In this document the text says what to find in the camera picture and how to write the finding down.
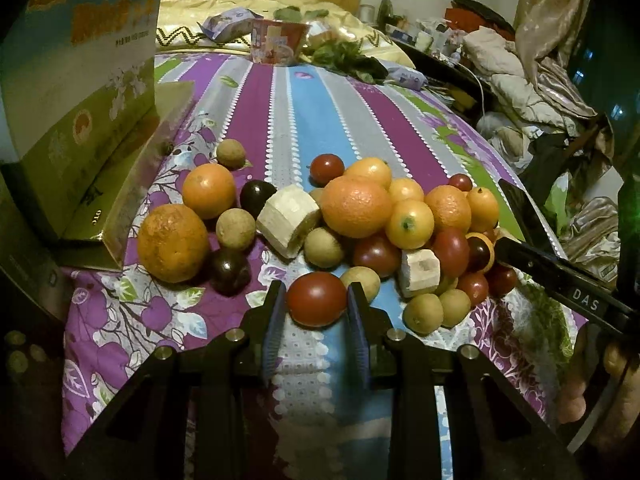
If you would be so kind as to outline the person's right hand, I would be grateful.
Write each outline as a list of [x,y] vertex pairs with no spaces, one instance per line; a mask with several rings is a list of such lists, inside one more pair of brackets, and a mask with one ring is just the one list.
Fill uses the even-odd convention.
[[627,364],[617,344],[608,345],[600,362],[604,373],[589,373],[588,353],[595,349],[582,330],[576,339],[574,354],[556,399],[556,424],[566,426],[584,422],[598,402],[598,397],[611,380],[620,388],[610,408],[594,425],[588,442],[601,452],[619,448],[639,416],[639,369]]

